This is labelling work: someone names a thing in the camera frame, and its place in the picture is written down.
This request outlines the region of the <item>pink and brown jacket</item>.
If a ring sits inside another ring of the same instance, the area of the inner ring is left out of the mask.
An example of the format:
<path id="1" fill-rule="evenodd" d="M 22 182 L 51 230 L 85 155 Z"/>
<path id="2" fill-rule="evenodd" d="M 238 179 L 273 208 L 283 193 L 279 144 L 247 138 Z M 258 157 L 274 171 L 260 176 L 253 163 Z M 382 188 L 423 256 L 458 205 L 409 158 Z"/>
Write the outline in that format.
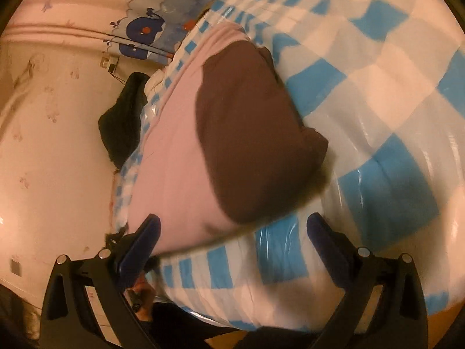
<path id="1" fill-rule="evenodd" d="M 303 123 L 271 54 L 239 24 L 205 33 L 162 103 L 141 141 L 128 207 L 131 231 L 159 218 L 153 255 L 288 212 L 326 156 L 327 139 Z"/>

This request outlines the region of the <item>black garment pile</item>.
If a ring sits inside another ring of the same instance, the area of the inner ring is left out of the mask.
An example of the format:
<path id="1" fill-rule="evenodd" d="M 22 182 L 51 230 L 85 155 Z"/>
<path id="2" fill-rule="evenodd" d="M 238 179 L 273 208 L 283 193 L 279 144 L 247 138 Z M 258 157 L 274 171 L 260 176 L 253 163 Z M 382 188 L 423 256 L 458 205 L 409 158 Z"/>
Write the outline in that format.
<path id="1" fill-rule="evenodd" d="M 118 171 L 140 143 L 140 115 L 147 104 L 144 89 L 149 79 L 149 75 L 133 72 L 115 104 L 98 120 L 101 140 Z"/>

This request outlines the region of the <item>white quilted blanket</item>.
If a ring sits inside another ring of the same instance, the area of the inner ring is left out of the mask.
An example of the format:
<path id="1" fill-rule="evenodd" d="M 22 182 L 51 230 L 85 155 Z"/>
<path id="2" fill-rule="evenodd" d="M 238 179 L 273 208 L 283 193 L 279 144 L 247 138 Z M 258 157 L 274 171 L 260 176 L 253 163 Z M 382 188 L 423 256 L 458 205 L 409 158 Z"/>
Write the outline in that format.
<path id="1" fill-rule="evenodd" d="M 154 98 L 157 93 L 163 93 L 168 87 L 168 71 L 166 69 L 157 70 L 146 82 L 144 93 L 148 100 Z"/>

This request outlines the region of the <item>blue white checkered quilt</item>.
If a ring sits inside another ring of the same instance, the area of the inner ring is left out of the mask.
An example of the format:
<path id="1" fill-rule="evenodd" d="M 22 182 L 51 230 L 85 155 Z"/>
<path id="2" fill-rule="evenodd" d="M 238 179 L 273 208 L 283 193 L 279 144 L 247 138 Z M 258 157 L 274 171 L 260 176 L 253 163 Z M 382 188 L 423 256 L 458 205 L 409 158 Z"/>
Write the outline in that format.
<path id="1" fill-rule="evenodd" d="M 428 314 L 464 299 L 464 32 L 443 0 L 215 0 L 142 112 L 216 24 L 272 53 L 304 122 L 330 143 L 322 188 L 272 224 L 171 254 L 147 280 L 199 318 L 314 330 L 343 296 L 307 236 L 319 212 L 356 246 L 409 253 Z"/>

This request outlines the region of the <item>whale pattern curtain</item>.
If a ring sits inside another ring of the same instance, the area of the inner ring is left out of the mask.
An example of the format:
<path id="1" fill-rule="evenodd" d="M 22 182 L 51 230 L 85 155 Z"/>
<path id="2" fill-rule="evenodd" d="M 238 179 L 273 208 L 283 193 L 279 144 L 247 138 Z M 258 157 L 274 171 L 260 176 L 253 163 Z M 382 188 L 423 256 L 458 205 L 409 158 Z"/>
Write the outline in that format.
<path id="1" fill-rule="evenodd" d="M 104 40 L 111 54 L 168 65 L 214 0 L 123 0 Z"/>

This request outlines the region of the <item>white wall socket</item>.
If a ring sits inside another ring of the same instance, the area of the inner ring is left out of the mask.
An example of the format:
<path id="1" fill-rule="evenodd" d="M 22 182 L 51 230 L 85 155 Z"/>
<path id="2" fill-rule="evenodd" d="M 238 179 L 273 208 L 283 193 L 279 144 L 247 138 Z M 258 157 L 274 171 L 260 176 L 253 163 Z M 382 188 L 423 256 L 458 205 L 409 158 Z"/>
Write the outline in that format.
<path id="1" fill-rule="evenodd" d="M 119 57 L 111 54 L 103 54 L 99 66 L 110 74 L 114 74 L 117 69 Z"/>

